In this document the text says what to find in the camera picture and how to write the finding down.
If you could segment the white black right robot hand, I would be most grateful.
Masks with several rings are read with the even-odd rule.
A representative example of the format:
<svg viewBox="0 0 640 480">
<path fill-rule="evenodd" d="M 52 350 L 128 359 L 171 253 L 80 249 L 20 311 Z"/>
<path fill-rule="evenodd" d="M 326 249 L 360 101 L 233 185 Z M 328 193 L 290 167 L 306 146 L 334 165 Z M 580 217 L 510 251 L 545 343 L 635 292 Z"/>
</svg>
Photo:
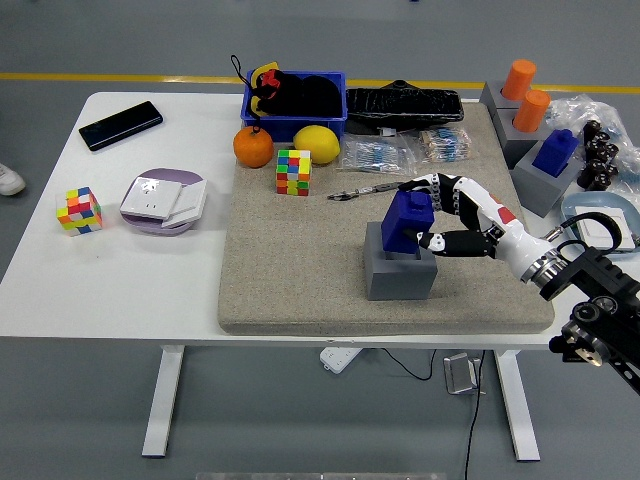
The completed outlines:
<svg viewBox="0 0 640 480">
<path fill-rule="evenodd" d="M 440 233 L 415 228 L 404 231 L 436 256 L 497 259 L 524 283 L 557 256 L 549 241 L 530 235 L 511 210 L 473 179 L 432 173 L 404 182 L 399 189 L 428 194 L 436 211 L 458 216 L 465 226 Z"/>
</svg>

